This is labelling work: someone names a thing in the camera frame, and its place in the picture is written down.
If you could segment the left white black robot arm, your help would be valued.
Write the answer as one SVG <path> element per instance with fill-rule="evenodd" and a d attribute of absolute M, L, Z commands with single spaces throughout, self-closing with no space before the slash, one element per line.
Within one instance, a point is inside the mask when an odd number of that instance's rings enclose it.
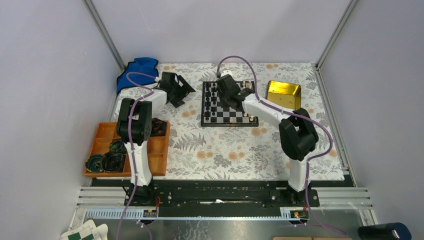
<path fill-rule="evenodd" d="M 153 109 L 167 103 L 178 108 L 189 93 L 195 92 L 181 75 L 173 72 L 164 71 L 154 81 L 158 86 L 147 87 L 148 92 L 137 99 L 124 98 L 120 105 L 116 133 L 126 148 L 131 169 L 127 206 L 148 206 L 155 201 L 148 160 Z"/>

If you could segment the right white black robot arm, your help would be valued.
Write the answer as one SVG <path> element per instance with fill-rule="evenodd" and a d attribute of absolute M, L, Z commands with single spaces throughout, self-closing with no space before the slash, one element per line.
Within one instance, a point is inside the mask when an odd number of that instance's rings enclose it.
<path fill-rule="evenodd" d="M 258 95 L 256 89 L 240 88 L 230 74 L 219 73 L 216 87 L 221 103 L 259 117 L 279 131 L 283 153 L 289 157 L 289 178 L 282 199 L 291 206 L 310 207 L 310 179 L 308 157 L 319 140 L 307 112 L 300 108 L 288 111 Z"/>

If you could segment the gold tin box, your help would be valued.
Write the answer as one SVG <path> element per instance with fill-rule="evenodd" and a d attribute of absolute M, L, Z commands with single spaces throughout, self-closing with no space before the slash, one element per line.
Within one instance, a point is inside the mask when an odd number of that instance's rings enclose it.
<path fill-rule="evenodd" d="M 271 80 L 267 84 L 266 99 L 281 107 L 298 110 L 301 107 L 301 91 L 299 84 Z"/>

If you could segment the black white chess board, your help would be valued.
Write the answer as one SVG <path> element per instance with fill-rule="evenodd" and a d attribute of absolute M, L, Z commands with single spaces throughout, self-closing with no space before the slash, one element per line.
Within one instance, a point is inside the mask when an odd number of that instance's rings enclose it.
<path fill-rule="evenodd" d="M 237 111 L 231 107 L 221 107 L 217 83 L 214 81 L 205 81 L 202 83 L 201 100 L 201 127 L 259 126 L 259 119 L 257 116 L 254 116 L 254 121 L 250 121 L 250 115 L 244 117 L 243 111 Z"/>

